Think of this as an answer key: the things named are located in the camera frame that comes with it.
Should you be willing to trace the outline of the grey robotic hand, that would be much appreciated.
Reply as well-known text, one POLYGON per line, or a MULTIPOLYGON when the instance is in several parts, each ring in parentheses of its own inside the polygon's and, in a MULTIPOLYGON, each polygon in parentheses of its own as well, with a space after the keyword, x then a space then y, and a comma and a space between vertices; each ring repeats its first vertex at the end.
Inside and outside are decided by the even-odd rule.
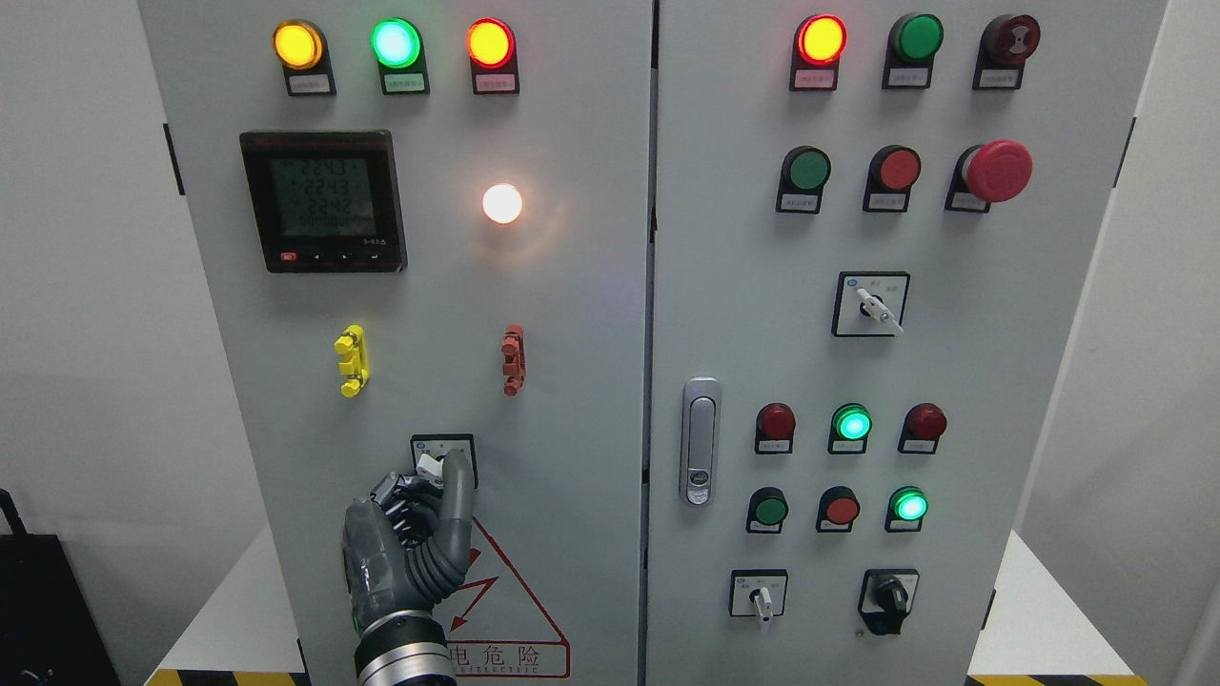
POLYGON ((368 496, 346 508, 342 555, 353 623, 368 635, 400 612, 432 612, 465 582, 470 568, 477 474, 461 448, 440 457, 440 486, 417 474, 386 474, 368 496), (410 505, 425 509, 431 526, 414 547, 393 518, 410 505))

